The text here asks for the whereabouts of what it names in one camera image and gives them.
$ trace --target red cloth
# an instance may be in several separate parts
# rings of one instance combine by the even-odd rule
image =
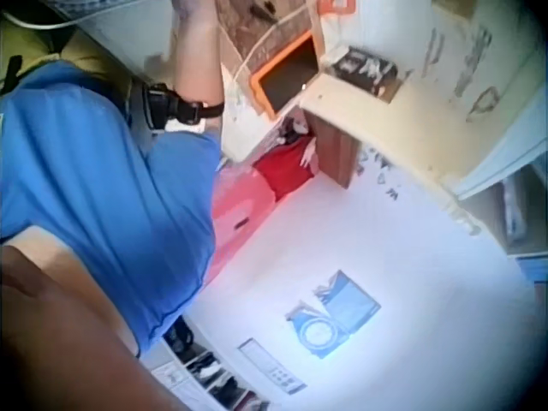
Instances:
[[[276,201],[314,177],[310,167],[301,167],[301,159],[313,137],[300,137],[291,146],[278,146],[266,153],[253,167],[266,179]]]

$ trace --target black watch strap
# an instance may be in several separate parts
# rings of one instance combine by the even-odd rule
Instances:
[[[177,99],[176,119],[183,124],[196,125],[202,119],[217,118],[224,113],[224,103],[206,107],[201,102],[188,102],[177,94],[175,95]]]
[[[146,120],[150,129],[162,130],[168,120],[195,126],[203,119],[217,118],[224,113],[224,103],[204,106],[201,102],[188,102],[165,84],[143,87]]]

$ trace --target white cable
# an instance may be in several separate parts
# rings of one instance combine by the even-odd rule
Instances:
[[[75,26],[76,24],[80,24],[83,21],[92,19],[93,17],[97,17],[98,15],[102,15],[104,13],[110,13],[111,11],[123,9],[125,7],[128,7],[128,6],[135,6],[135,4],[143,3],[143,2],[146,2],[146,1],[149,1],[149,0],[134,0],[133,2],[129,2],[129,3],[117,4],[115,6],[107,8],[107,9],[97,10],[97,11],[91,13],[90,15],[83,15],[82,17],[79,17],[77,19],[73,19],[71,21],[65,21],[63,23],[58,23],[58,24],[32,24],[32,23],[27,23],[26,21],[19,20],[17,17],[15,17],[14,15],[8,13],[7,11],[3,11],[2,15],[5,17],[6,20],[11,21],[16,26],[19,26],[19,27],[30,28],[31,30],[56,30],[58,28],[65,28],[65,27]]]

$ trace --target person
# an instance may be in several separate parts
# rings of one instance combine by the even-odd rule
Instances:
[[[173,3],[182,18],[174,90],[221,104],[215,0]],[[19,85],[0,100],[0,242],[139,356],[196,296],[213,255],[222,119],[208,120],[203,134],[160,134],[144,153],[113,97],[123,87],[108,81],[118,77],[109,66],[71,42],[38,63],[24,57]]]
[[[2,249],[2,409],[188,411],[105,322]]]

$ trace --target skin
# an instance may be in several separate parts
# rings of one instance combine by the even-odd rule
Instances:
[[[174,6],[184,15],[176,92],[220,104],[215,1],[174,0]],[[206,127],[220,135],[221,125],[219,118]],[[3,388],[17,408],[26,399],[25,409],[188,410],[134,358],[125,321],[72,251],[29,242],[1,248]]]
[[[182,17],[176,49],[175,91],[210,106],[224,101],[219,23],[215,0],[173,0]],[[220,136],[222,118],[206,121]]]
[[[3,404],[40,410],[188,410],[80,300],[2,247]],[[6,396],[13,396],[9,401]]]

